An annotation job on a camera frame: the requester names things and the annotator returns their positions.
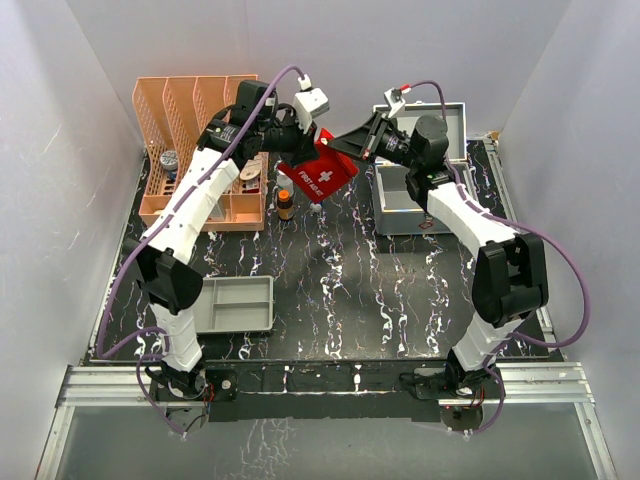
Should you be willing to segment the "red first aid pouch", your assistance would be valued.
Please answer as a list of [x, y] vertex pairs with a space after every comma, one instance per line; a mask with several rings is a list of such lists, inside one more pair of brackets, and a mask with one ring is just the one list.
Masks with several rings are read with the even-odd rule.
[[333, 139], [334, 136], [322, 128], [314, 143], [319, 153], [318, 159], [297, 167], [281, 162], [277, 167], [312, 203], [322, 203], [359, 173], [359, 168], [349, 157], [328, 147]]

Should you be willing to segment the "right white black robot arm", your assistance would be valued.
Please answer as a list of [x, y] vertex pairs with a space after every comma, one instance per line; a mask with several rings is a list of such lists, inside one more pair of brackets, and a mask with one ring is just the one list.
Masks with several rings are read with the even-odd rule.
[[326, 145], [353, 160], [382, 158], [405, 167], [410, 198], [440, 220], [473, 256], [474, 314], [466, 332], [451, 348], [441, 371], [400, 377], [414, 396], [471, 395], [495, 375], [496, 355], [515, 330], [548, 301], [543, 240], [490, 219], [467, 194], [447, 159], [448, 128], [441, 117], [421, 116], [406, 133], [396, 120], [375, 113]]

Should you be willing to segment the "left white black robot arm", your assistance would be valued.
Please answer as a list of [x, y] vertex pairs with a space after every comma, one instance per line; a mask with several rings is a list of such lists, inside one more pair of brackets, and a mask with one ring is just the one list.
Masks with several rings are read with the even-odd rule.
[[217, 112], [200, 134], [159, 218], [140, 240], [128, 244], [137, 284], [164, 341], [155, 380], [176, 396], [197, 398], [207, 383], [194, 313], [203, 277], [189, 262], [211, 211], [257, 154], [280, 153], [296, 164], [318, 157], [314, 120], [328, 110], [329, 101], [308, 75], [301, 75], [298, 84], [292, 102], [282, 105], [274, 84], [242, 81], [235, 102]]

